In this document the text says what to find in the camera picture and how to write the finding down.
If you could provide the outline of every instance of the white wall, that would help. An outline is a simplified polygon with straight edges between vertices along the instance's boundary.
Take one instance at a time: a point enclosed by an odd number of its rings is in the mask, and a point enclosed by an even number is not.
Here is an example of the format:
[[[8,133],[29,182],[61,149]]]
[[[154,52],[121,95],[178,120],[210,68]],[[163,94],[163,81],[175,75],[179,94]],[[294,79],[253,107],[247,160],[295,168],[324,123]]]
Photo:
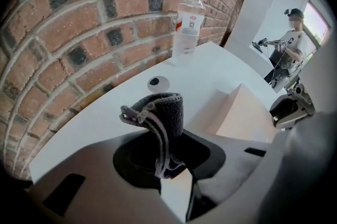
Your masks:
[[[244,0],[233,31],[225,45],[225,49],[250,65],[261,76],[268,72],[260,73],[264,69],[256,66],[261,57],[249,48],[256,36],[273,0]]]

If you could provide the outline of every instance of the window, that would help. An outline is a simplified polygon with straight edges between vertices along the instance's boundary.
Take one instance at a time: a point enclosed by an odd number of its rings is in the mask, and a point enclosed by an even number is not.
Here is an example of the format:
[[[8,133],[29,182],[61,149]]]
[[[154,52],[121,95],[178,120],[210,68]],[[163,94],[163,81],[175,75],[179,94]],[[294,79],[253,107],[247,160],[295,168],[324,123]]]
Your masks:
[[[304,31],[311,41],[320,47],[324,43],[323,41],[328,33],[329,26],[310,2],[306,4],[304,11],[304,26]]]

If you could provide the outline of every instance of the man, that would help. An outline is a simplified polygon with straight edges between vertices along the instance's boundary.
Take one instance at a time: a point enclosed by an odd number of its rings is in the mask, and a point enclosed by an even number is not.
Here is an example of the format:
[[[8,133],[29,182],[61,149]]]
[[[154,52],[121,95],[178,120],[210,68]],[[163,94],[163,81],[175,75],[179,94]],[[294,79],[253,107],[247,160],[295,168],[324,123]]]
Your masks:
[[[308,40],[307,35],[303,31],[304,14],[297,8],[291,9],[291,11],[287,10],[285,14],[289,17],[289,25],[292,30],[286,32],[281,38],[286,40],[287,47],[280,51],[275,50],[270,57],[275,71],[271,70],[264,78],[268,84],[275,82],[277,76],[282,72],[285,72],[286,75],[292,75],[305,59],[305,50],[308,45]],[[280,40],[275,40],[269,44],[274,45],[276,48],[279,41]]]

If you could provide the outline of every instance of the cardboard box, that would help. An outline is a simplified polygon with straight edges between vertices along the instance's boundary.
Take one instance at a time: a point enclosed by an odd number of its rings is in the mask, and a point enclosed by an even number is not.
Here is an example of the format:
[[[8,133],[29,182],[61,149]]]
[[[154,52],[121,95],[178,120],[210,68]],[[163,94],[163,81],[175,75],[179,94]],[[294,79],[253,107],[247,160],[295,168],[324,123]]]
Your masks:
[[[259,99],[243,84],[232,91],[206,133],[236,139],[272,142],[278,130]]]

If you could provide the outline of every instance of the white countertop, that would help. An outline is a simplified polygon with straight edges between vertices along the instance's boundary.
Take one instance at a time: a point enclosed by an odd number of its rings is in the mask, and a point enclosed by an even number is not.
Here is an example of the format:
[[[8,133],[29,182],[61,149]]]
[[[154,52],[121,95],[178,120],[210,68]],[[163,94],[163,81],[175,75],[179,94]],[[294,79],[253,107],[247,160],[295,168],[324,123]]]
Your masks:
[[[151,94],[147,83],[158,75],[170,81],[168,92],[183,96],[184,126],[187,130],[193,129],[193,118],[215,94],[229,94],[241,83],[268,110],[280,95],[251,67],[226,49],[214,43],[203,44],[196,48],[189,66],[178,68],[168,59],[109,91],[76,115],[30,163],[33,182],[87,145],[140,130],[120,121],[120,107],[132,105]]]

